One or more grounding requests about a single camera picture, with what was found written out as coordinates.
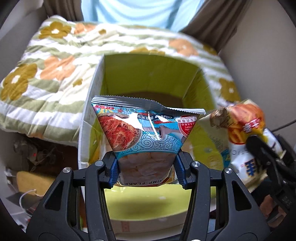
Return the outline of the green cardboard box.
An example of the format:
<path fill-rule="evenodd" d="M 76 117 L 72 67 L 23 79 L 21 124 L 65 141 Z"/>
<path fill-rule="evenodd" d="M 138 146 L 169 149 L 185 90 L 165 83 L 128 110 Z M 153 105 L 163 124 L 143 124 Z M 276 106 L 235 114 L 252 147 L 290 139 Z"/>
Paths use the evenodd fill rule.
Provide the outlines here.
<path fill-rule="evenodd" d="M 205 68 L 193 60 L 148 54 L 113 54 L 95 58 L 78 142 L 78 167 L 85 168 L 102 158 L 111 146 L 106 138 L 91 100 L 97 95 L 145 98 L 172 108 L 217 108 Z M 147 128 L 133 136 L 125 154 L 140 155 L 130 163 L 131 179 L 105 191 L 114 233 L 119 238 L 168 230 L 185 221 L 190 192 L 177 184 L 173 169 L 161 166 L 154 153 L 167 150 L 188 152 L 207 167 L 221 170 L 220 152 L 203 128 L 195 125 L 188 138 L 176 135 L 171 127 L 149 119 Z"/>

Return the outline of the left brown curtain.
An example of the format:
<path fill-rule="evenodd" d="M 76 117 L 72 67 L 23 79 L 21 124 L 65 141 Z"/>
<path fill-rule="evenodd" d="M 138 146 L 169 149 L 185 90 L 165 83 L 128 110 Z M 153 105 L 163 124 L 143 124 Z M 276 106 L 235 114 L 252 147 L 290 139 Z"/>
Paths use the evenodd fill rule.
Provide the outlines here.
<path fill-rule="evenodd" d="M 81 0 L 44 0 L 48 16 L 59 15 L 68 21 L 83 21 Z"/>

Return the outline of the blue shrimp flake bag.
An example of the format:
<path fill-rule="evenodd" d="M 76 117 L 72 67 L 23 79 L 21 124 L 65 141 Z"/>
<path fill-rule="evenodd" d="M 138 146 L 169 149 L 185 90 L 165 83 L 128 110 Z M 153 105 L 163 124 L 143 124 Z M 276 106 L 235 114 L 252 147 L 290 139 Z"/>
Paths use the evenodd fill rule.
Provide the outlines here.
<path fill-rule="evenodd" d="M 172 108 L 149 99 L 98 95 L 91 105 L 117 158 L 121 186 L 160 186 L 177 177 L 173 162 L 203 108 Z"/>

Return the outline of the right brown curtain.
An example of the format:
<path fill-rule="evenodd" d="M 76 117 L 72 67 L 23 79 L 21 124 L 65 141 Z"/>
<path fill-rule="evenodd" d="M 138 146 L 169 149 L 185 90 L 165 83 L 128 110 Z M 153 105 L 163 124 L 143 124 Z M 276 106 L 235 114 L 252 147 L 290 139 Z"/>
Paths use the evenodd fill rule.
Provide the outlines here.
<path fill-rule="evenodd" d="M 250 4 L 248 0 L 204 1 L 181 32 L 220 52 L 236 33 Z"/>

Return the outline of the floral striped duvet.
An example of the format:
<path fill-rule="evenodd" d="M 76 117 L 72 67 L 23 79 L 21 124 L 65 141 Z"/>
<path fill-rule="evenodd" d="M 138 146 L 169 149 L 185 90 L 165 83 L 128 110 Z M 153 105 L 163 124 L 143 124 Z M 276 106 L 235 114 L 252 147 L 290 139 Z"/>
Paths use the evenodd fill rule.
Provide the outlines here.
<path fill-rule="evenodd" d="M 1 81 L 1 129 L 56 143 L 78 144 L 84 103 L 104 55 L 156 54 L 200 68 L 206 109 L 240 99 L 216 51 L 182 33 L 137 25 L 45 20 L 20 61 Z"/>

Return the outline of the light blue hanging cloth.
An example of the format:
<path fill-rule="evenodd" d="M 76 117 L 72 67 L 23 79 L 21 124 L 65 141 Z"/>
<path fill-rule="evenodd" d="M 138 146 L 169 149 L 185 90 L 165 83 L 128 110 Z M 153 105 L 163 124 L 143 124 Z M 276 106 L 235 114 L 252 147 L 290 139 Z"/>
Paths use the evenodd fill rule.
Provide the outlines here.
<path fill-rule="evenodd" d="M 84 0 L 85 21 L 156 27 L 178 32 L 203 5 L 201 0 Z"/>

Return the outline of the brown curtain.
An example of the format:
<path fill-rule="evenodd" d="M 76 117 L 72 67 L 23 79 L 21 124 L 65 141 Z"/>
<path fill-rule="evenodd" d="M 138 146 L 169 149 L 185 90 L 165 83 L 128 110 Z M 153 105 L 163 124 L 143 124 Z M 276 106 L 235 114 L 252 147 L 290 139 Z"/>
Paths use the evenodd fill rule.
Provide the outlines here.
<path fill-rule="evenodd" d="M 220 52 L 236 33 L 250 4 L 248 0 L 204 1 L 181 32 Z"/>
<path fill-rule="evenodd" d="M 81 0 L 44 0 L 48 16 L 59 15 L 68 21 L 83 21 Z"/>

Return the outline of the orange white chip bag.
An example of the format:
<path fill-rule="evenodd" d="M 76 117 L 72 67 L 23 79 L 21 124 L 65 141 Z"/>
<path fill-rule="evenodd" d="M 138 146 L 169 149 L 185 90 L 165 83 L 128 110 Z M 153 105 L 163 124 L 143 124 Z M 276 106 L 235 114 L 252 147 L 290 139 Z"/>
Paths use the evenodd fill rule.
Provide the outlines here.
<path fill-rule="evenodd" d="M 198 120 L 223 158 L 223 166 L 235 171 L 249 190 L 254 190 L 266 177 L 259 161 L 247 150 L 246 141 L 258 135 L 277 155 L 283 149 L 266 127 L 262 109 L 250 99 L 219 108 Z"/>

